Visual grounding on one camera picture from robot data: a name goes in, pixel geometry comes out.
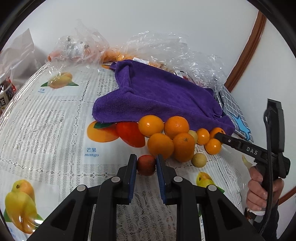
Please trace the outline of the person's right hand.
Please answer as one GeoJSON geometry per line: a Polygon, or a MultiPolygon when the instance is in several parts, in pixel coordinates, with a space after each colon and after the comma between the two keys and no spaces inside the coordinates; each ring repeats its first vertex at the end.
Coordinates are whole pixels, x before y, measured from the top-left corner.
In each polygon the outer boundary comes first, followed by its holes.
{"type": "MultiPolygon", "coordinates": [[[[267,206],[267,191],[261,186],[263,181],[262,174],[255,168],[249,169],[250,181],[248,182],[248,192],[246,197],[246,205],[250,210],[262,211],[267,206]]],[[[284,188],[284,181],[277,179],[273,182],[273,206],[275,206],[280,198],[284,188]]]]}

